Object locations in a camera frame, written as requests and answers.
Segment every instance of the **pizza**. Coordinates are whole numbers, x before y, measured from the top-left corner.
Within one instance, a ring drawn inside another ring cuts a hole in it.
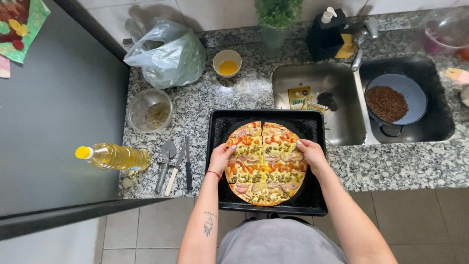
[[[260,121],[236,129],[226,146],[236,145],[225,176],[231,190],[246,202],[273,206],[300,189],[308,164],[296,147],[299,137],[286,127]]]

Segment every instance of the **black baking tray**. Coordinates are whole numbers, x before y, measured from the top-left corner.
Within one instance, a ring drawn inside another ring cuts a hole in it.
[[[284,125],[297,134],[300,139],[318,143],[325,154],[324,116],[319,111],[215,109],[210,114],[205,170],[208,170],[213,149],[221,143],[225,143],[228,136],[238,127],[253,121],[261,121],[262,124],[274,122]],[[225,173],[223,173],[222,180],[218,182],[218,201],[219,208],[223,210],[306,216],[325,216],[327,214],[321,187],[309,167],[298,192],[281,204],[264,207],[245,202],[231,191]]]

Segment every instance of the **granite countertop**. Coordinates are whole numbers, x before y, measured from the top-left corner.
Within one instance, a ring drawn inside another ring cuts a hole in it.
[[[413,48],[415,32],[415,29],[381,31],[378,39],[368,39],[362,44],[363,60],[419,53]],[[243,59],[240,72],[232,79],[218,77],[211,66],[215,54],[223,49],[233,49]],[[444,77],[448,67],[469,69],[469,62],[447,55],[428,57],[434,61],[445,89],[455,123],[454,135],[442,142],[327,148],[328,161],[348,191],[469,187],[469,108],[459,97],[462,86]],[[327,62],[350,63],[351,60]],[[314,62],[310,61],[303,39],[287,40],[283,54],[275,60],[265,59],[261,43],[207,48],[206,70],[202,77],[193,84],[165,90],[173,100],[174,111],[171,124],[164,131],[141,134],[125,124],[123,145],[148,151],[152,163],[147,170],[133,175],[121,173],[120,198],[157,198],[154,190],[163,161],[160,147],[172,140],[179,152],[185,136],[189,137],[194,189],[187,192],[186,171],[181,168],[169,197],[197,196],[204,177],[210,112],[213,109],[273,109],[272,72],[279,66],[307,64]],[[133,67],[128,100],[148,88],[151,85],[144,80],[140,69]],[[171,170],[166,175],[163,190]]]

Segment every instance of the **stainless steel sink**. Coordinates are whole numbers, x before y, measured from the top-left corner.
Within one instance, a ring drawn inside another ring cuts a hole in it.
[[[397,138],[383,135],[379,131],[378,123],[370,118],[374,137],[380,143],[442,141],[450,138],[454,133],[454,122],[435,64],[430,59],[418,55],[363,62],[360,68],[363,90],[370,81],[388,69],[401,71],[420,85],[428,99],[427,112],[416,123],[405,126],[402,135]],[[385,125],[383,128],[389,134],[397,134],[399,131],[399,127],[394,125]]]
[[[321,92],[331,92],[338,110],[324,116],[326,139],[334,146],[362,145],[370,123],[358,74],[343,63],[277,68],[272,76],[275,106],[290,109],[288,89],[309,86],[313,101]]]

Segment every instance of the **small white bowl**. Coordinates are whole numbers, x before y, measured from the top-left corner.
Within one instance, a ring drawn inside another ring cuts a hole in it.
[[[223,75],[219,72],[220,64],[222,64],[225,61],[234,61],[236,63],[236,65],[238,66],[238,69],[236,70],[235,73],[230,74],[230,75]],[[213,58],[213,63],[212,63],[213,68],[218,73],[218,75],[225,77],[225,78],[231,78],[235,76],[239,72],[239,69],[241,69],[241,64],[242,64],[241,56],[239,56],[239,54],[236,51],[231,50],[231,49],[225,49],[225,50],[218,52],[218,54],[215,55],[215,58]]]

